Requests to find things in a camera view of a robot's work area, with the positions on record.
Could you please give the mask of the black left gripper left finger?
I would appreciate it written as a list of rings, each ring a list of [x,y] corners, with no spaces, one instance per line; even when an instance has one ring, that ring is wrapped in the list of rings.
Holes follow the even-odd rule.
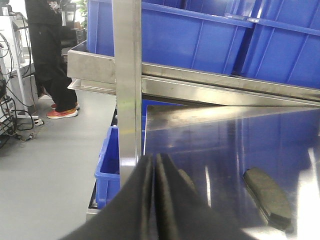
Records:
[[[117,195],[64,240],[148,240],[152,202],[153,160],[140,157]]]

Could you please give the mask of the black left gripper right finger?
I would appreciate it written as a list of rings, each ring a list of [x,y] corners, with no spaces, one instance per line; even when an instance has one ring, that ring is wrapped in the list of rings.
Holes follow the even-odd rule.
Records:
[[[192,179],[167,153],[155,159],[154,204],[161,240],[252,239],[232,219],[209,207]]]

